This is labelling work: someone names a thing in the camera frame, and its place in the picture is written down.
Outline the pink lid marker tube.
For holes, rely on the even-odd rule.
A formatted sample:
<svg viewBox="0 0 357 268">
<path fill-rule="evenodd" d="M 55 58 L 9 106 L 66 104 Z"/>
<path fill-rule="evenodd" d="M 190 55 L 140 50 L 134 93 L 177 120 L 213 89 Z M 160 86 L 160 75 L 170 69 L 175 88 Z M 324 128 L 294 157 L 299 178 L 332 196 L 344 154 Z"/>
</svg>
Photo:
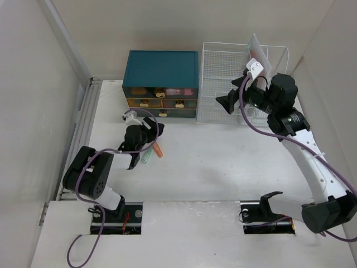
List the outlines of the pink lid marker tube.
<svg viewBox="0 0 357 268">
<path fill-rule="evenodd" d="M 195 91 L 190 88 L 168 88 L 165 91 L 167 96 L 173 96 L 173 95 L 184 95 L 184 96 L 192 96 L 195 94 Z"/>
</svg>

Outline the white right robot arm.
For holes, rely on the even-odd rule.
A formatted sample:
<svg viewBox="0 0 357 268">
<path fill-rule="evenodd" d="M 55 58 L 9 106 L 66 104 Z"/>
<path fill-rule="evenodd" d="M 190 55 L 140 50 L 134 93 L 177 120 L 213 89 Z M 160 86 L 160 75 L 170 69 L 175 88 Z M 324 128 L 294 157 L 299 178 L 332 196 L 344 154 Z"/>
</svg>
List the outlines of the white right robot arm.
<svg viewBox="0 0 357 268">
<path fill-rule="evenodd" d="M 295 80 L 287 74 L 276 74 L 266 82 L 265 89 L 259 88 L 257 80 L 249 75 L 231 83 L 236 89 L 215 100 L 228 114 L 239 103 L 242 117 L 253 131 L 279 140 L 294 158 L 312 193 L 313 202 L 301 206 L 302 221 L 313 233 L 332 236 L 330 229 L 348 223 L 356 215 L 356 190 L 325 160 L 310 124 L 294 107 L 298 93 Z M 247 104 L 267 114 L 271 132 L 251 124 L 244 110 Z"/>
</svg>

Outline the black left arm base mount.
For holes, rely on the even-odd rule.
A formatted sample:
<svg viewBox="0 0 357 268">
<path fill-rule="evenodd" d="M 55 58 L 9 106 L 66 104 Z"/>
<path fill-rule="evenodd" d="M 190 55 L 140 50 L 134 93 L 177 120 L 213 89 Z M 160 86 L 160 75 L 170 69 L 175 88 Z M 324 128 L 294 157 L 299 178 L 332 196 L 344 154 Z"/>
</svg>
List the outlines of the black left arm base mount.
<svg viewBox="0 0 357 268">
<path fill-rule="evenodd" d="M 103 235 L 140 235 L 142 230 L 143 203 L 126 203 L 121 216 L 105 209 Z M 97 235 L 102 225 L 103 215 L 95 205 L 88 208 L 91 213 L 90 234 Z"/>
</svg>

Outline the green translucent plastic case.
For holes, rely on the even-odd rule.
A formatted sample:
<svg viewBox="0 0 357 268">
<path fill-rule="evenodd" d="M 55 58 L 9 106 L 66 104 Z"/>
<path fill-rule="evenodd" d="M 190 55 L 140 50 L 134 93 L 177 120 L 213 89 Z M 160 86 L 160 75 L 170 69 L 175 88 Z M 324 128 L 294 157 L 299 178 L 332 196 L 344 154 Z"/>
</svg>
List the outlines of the green translucent plastic case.
<svg viewBox="0 0 357 268">
<path fill-rule="evenodd" d="M 146 164 L 146 163 L 148 162 L 149 158 L 150 158 L 151 155 L 152 155 L 152 151 L 153 151 L 153 149 L 152 149 L 152 148 L 149 148 L 148 150 L 146 150 L 146 151 L 144 152 L 144 154 L 143 154 L 143 156 L 142 156 L 142 158 L 141 158 L 141 162 L 142 162 L 143 164 Z"/>
</svg>

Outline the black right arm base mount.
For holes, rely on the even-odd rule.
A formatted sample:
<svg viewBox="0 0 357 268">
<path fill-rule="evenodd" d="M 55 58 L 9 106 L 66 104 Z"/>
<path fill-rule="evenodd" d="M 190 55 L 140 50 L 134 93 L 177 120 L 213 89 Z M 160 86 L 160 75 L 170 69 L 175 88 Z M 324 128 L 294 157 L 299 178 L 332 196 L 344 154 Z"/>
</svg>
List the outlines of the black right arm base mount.
<svg viewBox="0 0 357 268">
<path fill-rule="evenodd" d="M 261 196 L 259 200 L 240 201 L 238 219 L 243 224 L 245 235 L 295 234 L 292 218 L 273 213 L 269 205 L 272 197 L 281 194 L 275 191 Z"/>
</svg>

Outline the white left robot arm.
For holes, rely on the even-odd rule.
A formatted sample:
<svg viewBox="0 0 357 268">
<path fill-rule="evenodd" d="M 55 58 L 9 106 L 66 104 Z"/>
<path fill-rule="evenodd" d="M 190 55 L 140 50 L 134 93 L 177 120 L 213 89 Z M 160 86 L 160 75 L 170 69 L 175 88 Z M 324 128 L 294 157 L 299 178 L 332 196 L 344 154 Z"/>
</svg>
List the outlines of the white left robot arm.
<svg viewBox="0 0 357 268">
<path fill-rule="evenodd" d="M 106 219 L 120 221 L 125 214 L 125 198 L 107 186 L 113 163 L 120 169 L 132 170 L 140 160 L 140 153 L 148 150 L 163 134 L 165 125 L 155 118 L 137 118 L 136 112 L 123 116 L 126 125 L 124 140 L 115 149 L 97 151 L 88 146 L 80 148 L 67 169 L 62 186 L 81 199 L 95 204 L 95 210 L 105 211 Z"/>
</svg>

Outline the orange plastic case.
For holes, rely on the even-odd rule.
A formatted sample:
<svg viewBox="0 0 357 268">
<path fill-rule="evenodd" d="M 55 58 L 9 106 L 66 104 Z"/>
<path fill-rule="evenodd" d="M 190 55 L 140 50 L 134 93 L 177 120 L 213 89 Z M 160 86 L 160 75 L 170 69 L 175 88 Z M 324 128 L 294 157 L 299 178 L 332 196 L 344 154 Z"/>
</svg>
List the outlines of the orange plastic case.
<svg viewBox="0 0 357 268">
<path fill-rule="evenodd" d="M 158 156 L 159 158 L 162 158 L 162 157 L 163 157 L 163 152 L 162 152 L 161 148 L 159 147 L 158 143 L 155 142 L 155 143 L 152 145 L 152 148 L 154 149 L 155 153 L 157 154 L 157 156 Z"/>
</svg>

